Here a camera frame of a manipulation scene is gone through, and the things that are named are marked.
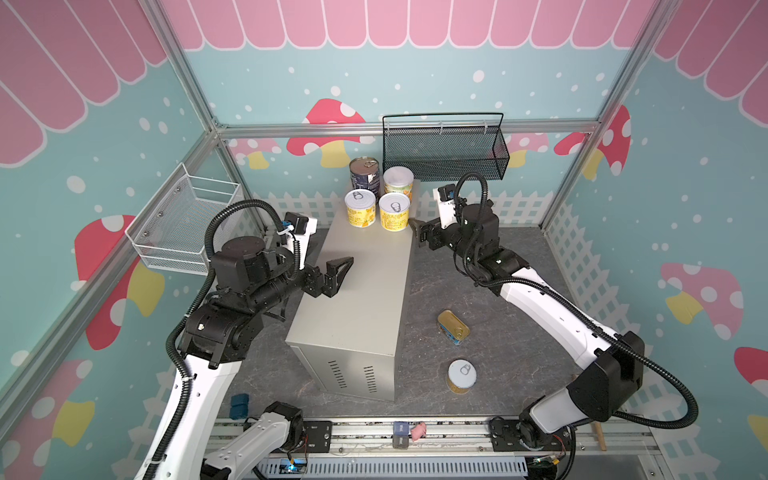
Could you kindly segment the yellow can pull-tab lid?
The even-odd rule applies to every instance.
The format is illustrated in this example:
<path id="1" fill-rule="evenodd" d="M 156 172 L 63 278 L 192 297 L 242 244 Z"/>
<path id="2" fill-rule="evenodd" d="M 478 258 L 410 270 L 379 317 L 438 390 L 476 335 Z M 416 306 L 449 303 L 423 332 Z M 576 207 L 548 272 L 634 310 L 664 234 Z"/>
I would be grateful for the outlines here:
<path id="1" fill-rule="evenodd" d="M 379 200 L 381 225 L 387 231 L 405 230 L 408 226 L 409 212 L 410 199 L 403 193 L 386 193 Z"/>
<path id="2" fill-rule="evenodd" d="M 351 226 L 367 228 L 376 221 L 377 198 L 367 189 L 353 189 L 344 198 L 347 219 Z"/>
<path id="3" fill-rule="evenodd" d="M 446 380 L 453 393 L 466 394 L 477 381 L 477 371 L 468 360 L 456 359 L 448 366 Z"/>

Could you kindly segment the yellow can white lid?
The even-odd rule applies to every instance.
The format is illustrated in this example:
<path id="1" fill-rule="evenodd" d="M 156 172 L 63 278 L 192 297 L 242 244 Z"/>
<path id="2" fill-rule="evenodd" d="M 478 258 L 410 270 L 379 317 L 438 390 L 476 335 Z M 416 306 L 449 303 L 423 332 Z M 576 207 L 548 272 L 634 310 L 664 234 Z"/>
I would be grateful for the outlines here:
<path id="1" fill-rule="evenodd" d="M 384 189 L 386 193 L 400 193 L 412 198 L 413 172 L 403 166 L 393 166 L 385 170 L 383 174 Z"/>

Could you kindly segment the dark blue tall can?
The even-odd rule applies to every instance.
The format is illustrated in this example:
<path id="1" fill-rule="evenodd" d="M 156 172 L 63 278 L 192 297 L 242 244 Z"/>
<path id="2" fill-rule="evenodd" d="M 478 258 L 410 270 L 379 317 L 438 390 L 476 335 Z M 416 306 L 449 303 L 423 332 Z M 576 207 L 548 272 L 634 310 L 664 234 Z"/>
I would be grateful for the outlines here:
<path id="1" fill-rule="evenodd" d="M 373 157 L 358 157 L 349 163 L 351 186 L 354 190 L 364 189 L 380 196 L 380 165 Z"/>

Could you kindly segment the gold sardine tin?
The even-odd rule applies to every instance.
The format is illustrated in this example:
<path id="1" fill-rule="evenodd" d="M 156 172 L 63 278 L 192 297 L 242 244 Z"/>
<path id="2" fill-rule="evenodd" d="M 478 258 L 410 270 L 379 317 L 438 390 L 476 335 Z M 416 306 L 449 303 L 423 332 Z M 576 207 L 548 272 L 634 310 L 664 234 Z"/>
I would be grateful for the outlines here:
<path id="1" fill-rule="evenodd" d="M 470 328 L 451 310 L 444 310 L 437 317 L 437 324 L 446 337 L 460 345 L 470 335 Z"/>

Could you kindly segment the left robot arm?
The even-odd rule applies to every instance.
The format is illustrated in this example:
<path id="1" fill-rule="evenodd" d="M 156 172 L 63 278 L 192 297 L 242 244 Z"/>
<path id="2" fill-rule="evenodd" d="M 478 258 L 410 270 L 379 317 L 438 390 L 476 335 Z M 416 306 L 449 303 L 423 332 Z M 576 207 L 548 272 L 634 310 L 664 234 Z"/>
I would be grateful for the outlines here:
<path id="1" fill-rule="evenodd" d="M 241 236 L 215 248 L 219 227 L 234 214 L 258 209 L 272 219 L 279 241 L 268 248 L 263 239 Z M 308 449 L 302 411 L 274 402 L 218 452 L 206 447 L 219 408 L 246 359 L 266 317 L 284 320 L 292 294 L 335 296 L 354 264 L 351 257 L 327 262 L 320 270 L 306 263 L 304 247 L 315 231 L 313 219 L 289 212 L 280 217 L 267 202 L 247 199 L 218 212 L 204 234 L 209 260 L 203 286 L 166 339 L 165 350 L 176 369 L 169 403 L 139 479 L 242 479 L 271 453 L 289 461 Z"/>

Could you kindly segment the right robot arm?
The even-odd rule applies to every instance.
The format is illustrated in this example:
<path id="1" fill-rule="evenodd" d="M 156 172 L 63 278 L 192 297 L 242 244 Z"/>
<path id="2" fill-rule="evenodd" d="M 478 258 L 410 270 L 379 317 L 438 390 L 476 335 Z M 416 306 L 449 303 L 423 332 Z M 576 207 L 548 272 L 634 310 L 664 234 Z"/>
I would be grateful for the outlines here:
<path id="1" fill-rule="evenodd" d="M 555 339 L 580 368 L 567 386 L 529 404 L 506 437 L 529 451 L 542 450 L 556 433 L 617 417 L 664 430 L 694 424 L 699 407 L 692 392 L 672 373 L 649 359 L 634 332 L 618 333 L 591 318 L 557 292 L 519 254 L 501 246 L 499 218 L 492 210 L 486 178 L 475 172 L 434 191 L 439 216 L 413 220 L 416 240 L 430 249 L 448 248 L 456 270 L 516 306 Z M 685 414 L 654 420 L 623 411 L 651 371 L 682 397 Z"/>

